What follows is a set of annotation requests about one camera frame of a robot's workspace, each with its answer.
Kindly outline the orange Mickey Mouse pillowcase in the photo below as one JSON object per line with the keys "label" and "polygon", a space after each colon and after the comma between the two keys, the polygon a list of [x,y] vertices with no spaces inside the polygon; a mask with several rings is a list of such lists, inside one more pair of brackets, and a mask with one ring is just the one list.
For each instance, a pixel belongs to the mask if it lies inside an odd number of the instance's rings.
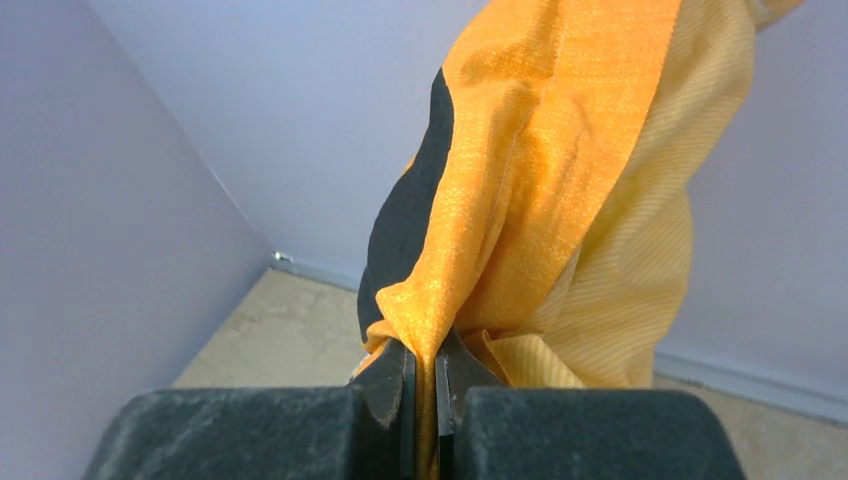
{"label": "orange Mickey Mouse pillowcase", "polygon": [[417,476],[451,329],[514,387],[648,388],[686,295],[686,186],[792,1],[492,1],[437,73],[381,207],[357,308],[416,357]]}

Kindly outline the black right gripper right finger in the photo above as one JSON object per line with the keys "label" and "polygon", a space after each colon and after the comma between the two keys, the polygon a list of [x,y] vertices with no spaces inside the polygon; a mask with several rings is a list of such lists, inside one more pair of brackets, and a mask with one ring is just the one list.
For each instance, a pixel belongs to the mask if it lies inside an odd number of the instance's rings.
{"label": "black right gripper right finger", "polygon": [[443,479],[745,476],[713,410],[673,390],[512,388],[451,329],[435,360]]}

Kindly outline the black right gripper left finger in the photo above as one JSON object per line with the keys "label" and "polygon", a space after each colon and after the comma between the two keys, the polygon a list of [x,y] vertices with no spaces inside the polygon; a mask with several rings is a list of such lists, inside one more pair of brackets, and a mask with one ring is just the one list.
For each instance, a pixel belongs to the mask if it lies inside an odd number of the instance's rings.
{"label": "black right gripper left finger", "polygon": [[390,340],[331,387],[158,390],[110,422],[86,479],[411,479],[415,357]]}

